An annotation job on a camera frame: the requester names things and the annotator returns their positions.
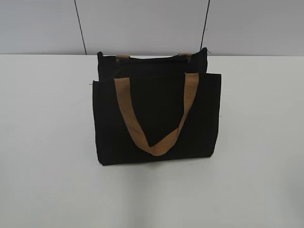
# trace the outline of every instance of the black tote bag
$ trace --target black tote bag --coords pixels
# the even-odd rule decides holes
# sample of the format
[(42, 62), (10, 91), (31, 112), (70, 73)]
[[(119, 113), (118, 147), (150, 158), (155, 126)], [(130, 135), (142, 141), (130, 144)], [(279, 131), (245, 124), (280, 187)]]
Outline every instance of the black tote bag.
[(93, 113), (101, 164), (213, 154), (221, 75), (206, 73), (206, 48), (168, 58), (97, 56)]

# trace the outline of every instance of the brown strap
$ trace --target brown strap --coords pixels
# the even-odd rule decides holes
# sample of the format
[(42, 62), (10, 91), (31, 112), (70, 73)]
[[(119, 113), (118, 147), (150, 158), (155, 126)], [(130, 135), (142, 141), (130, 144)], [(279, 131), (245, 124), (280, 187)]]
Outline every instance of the brown strap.
[(116, 62), (119, 62), (120, 60), (128, 60), (130, 58), (130, 56), (125, 56), (125, 55), (117, 55), (116, 56)]
[(179, 53), (179, 56), (186, 56), (187, 61), (190, 62), (191, 61), (191, 53)]
[(141, 126), (139, 125), (133, 110), (130, 91), (130, 79), (128, 77), (115, 78), (114, 82), (120, 112), (123, 116), (124, 122), (134, 143), (140, 149), (154, 156), (165, 154), (176, 143), (177, 138), (187, 118), (188, 112), (191, 109), (199, 84), (199, 74), (185, 74), (184, 114), (180, 121), (179, 127), (167, 136), (165, 136), (161, 141), (159, 141), (152, 147), (148, 145), (146, 136), (144, 135), (144, 132)]

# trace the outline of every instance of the white table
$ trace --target white table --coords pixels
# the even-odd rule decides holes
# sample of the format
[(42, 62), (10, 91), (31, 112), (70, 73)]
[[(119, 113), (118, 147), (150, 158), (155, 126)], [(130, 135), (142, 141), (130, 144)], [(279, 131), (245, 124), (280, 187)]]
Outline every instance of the white table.
[(304, 57), (209, 57), (208, 72), (210, 159), (103, 167), (96, 56), (0, 56), (0, 227), (304, 227)]

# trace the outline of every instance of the bag strap loop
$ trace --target bag strap loop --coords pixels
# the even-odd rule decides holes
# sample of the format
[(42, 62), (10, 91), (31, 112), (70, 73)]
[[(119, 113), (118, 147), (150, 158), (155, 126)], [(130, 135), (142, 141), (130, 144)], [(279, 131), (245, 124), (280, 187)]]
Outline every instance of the bag strap loop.
[(116, 62), (119, 62), (120, 60), (128, 60), (130, 58), (130, 56), (126, 56), (126, 55), (117, 55), (116, 56)]
[(197, 87), (199, 84), (199, 74), (191, 73), (185, 74), (185, 86), (184, 86), (184, 114), (180, 121), (178, 128), (165, 136), (157, 144), (150, 147), (148, 145), (146, 136), (136, 119), (136, 115), (133, 110), (130, 79), (115, 78), (114, 79), (117, 101), (119, 104), (120, 112), (123, 116), (123, 120), (127, 126), (130, 136), (134, 143), (142, 150), (154, 155), (160, 156), (165, 154), (172, 146), (175, 145), (181, 129), (185, 123), (188, 112), (192, 107), (194, 98), (196, 96)]

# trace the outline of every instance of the gray wall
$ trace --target gray wall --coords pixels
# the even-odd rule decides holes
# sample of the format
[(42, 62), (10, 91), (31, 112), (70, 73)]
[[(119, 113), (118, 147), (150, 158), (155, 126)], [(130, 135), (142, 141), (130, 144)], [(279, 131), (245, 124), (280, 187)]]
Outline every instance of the gray wall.
[[(88, 54), (196, 52), (208, 0), (76, 0)], [(304, 0), (211, 0), (213, 55), (304, 56)], [(0, 54), (85, 54), (74, 0), (0, 0)]]

